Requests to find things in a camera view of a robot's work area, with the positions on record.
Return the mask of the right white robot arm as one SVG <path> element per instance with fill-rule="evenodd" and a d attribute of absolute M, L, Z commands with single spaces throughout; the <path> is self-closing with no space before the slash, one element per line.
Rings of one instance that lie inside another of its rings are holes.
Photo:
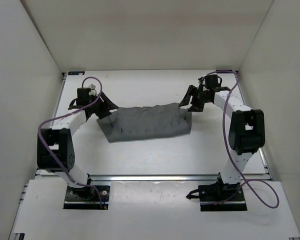
<path fill-rule="evenodd" d="M 243 170 L 250 158 L 265 145 L 265 115 L 261 109 L 245 105 L 233 95 L 232 88 L 222 86 L 222 78 L 216 72 L 198 79 L 199 85 L 190 85 L 179 103 L 190 105 L 188 112 L 202 112 L 205 104 L 212 103 L 222 110 L 222 131 L 228 161 L 219 173 L 220 184 L 214 187 L 214 195 L 226 200 L 232 195 L 231 186 L 241 182 Z"/>

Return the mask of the grey pleated skirt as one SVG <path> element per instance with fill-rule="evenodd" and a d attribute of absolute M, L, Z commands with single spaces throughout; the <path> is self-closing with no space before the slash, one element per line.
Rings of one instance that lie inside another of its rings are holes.
<path fill-rule="evenodd" d="M 175 102 L 120 107 L 97 123 L 109 143 L 174 138 L 191 133 L 192 113 Z"/>

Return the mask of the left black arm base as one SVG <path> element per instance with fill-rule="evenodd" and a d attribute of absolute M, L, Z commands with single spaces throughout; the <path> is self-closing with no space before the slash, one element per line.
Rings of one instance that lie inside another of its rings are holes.
<path fill-rule="evenodd" d="M 65 210 L 102 210 L 109 209 L 111 181 L 110 180 L 90 180 L 90 184 L 95 186 L 99 193 L 91 187 L 75 188 L 67 186 L 63 209 Z"/>

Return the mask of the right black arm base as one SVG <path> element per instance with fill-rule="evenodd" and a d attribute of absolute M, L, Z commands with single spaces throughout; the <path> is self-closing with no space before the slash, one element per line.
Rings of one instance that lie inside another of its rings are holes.
<path fill-rule="evenodd" d="M 217 175 L 215 183 L 201 184 L 197 189 L 190 191 L 188 200 L 198 199 L 202 212 L 244 212 L 247 204 L 241 185 L 225 183 L 221 174 Z"/>

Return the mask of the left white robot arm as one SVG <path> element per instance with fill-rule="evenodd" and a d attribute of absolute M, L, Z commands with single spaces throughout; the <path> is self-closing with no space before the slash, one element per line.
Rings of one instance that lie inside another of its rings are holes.
<path fill-rule="evenodd" d="M 77 193 L 83 199 L 91 198 L 95 187 L 89 183 L 89 174 L 75 163 L 72 137 L 92 115 L 104 119 L 112 114 L 112 110 L 118 108 L 103 92 L 97 92 L 95 85 L 78 88 L 77 97 L 70 102 L 67 113 L 54 118 L 51 127 L 39 128 L 38 168 L 64 179 L 68 186 L 77 188 Z"/>

